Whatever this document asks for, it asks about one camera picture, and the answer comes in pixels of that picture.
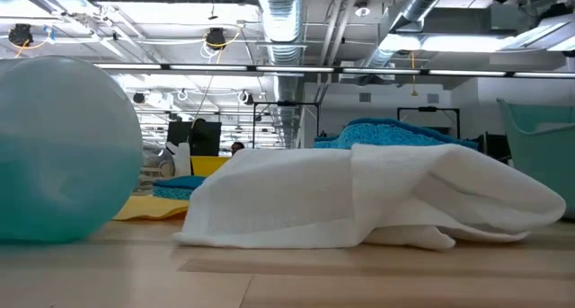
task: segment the blue fuzzy mat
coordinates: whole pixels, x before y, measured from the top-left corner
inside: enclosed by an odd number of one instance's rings
[[[354,119],[338,136],[317,137],[314,148],[350,149],[352,145],[443,145],[459,144],[477,150],[477,143],[443,135],[428,128],[395,119]]]
[[[206,177],[185,176],[154,181],[152,194],[161,198],[189,200],[191,193],[199,187],[205,179]]]

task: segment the yellow mat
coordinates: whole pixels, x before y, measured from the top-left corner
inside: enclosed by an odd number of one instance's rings
[[[159,198],[153,196],[131,196],[114,220],[165,219],[188,210],[187,200]]]

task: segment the white towel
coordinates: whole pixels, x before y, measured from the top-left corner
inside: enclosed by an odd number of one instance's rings
[[[564,200],[460,145],[237,153],[194,191],[177,242],[337,248],[361,242],[444,250],[513,242],[558,220]]]

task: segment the ceiling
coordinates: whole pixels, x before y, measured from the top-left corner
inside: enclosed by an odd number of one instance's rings
[[[328,8],[332,1],[305,0],[305,37],[302,43],[305,46],[306,65],[317,65],[319,62],[327,31]],[[401,1],[368,0],[369,15],[359,17],[352,13],[343,34],[345,42],[337,50],[336,62],[358,61],[368,57],[381,39],[378,36],[378,24],[384,9]],[[537,0],[511,0],[509,4],[527,1]],[[492,0],[440,0],[437,7],[483,9],[491,4]],[[22,52],[19,57],[63,55],[90,62],[218,62],[230,65],[263,65],[268,62],[261,15],[256,6],[101,3],[95,7],[91,4],[71,4],[65,8],[69,13],[86,13],[90,18],[73,20],[51,15],[29,0],[0,0],[0,57],[11,58]],[[46,26],[53,30],[52,38],[40,48],[20,51],[6,38],[17,22],[33,25],[32,46],[48,37]],[[235,38],[235,41],[227,45],[219,55],[210,58],[205,53],[202,39],[210,28],[216,27],[224,28],[226,39]],[[120,32],[130,39],[114,34]],[[554,70],[562,66],[563,62],[564,57],[560,52],[547,51],[521,54],[415,51],[408,55],[396,54],[392,58],[396,67],[457,69]],[[187,114],[182,115],[184,119],[186,116],[193,117],[197,112],[200,117],[208,120],[223,121],[225,130],[229,131],[225,145],[231,145],[234,140],[248,143],[252,141],[248,134],[252,124],[252,107],[239,102],[243,98],[241,93],[252,94],[256,101],[274,101],[273,81],[268,76],[114,75],[114,78],[130,97],[136,92],[149,97],[146,103],[135,104],[135,107],[142,112],[140,120],[146,138],[150,141],[165,139],[164,127],[168,118],[161,111],[155,114],[149,112],[165,110],[164,107],[167,107],[187,111]],[[430,77],[424,80],[427,82],[422,84],[443,84],[445,90],[461,83],[461,79],[453,78]],[[395,84],[401,86],[409,82],[409,78],[398,77]],[[202,103],[203,93],[208,86],[208,94]],[[335,96],[343,94],[346,89],[352,88],[343,85],[332,91]],[[339,104],[345,101],[342,98],[333,100]],[[278,124],[274,114],[274,107],[261,114],[262,120],[258,123],[260,133],[256,136],[256,141],[261,141],[258,142],[261,147],[282,147],[281,131],[274,129],[274,125]]]

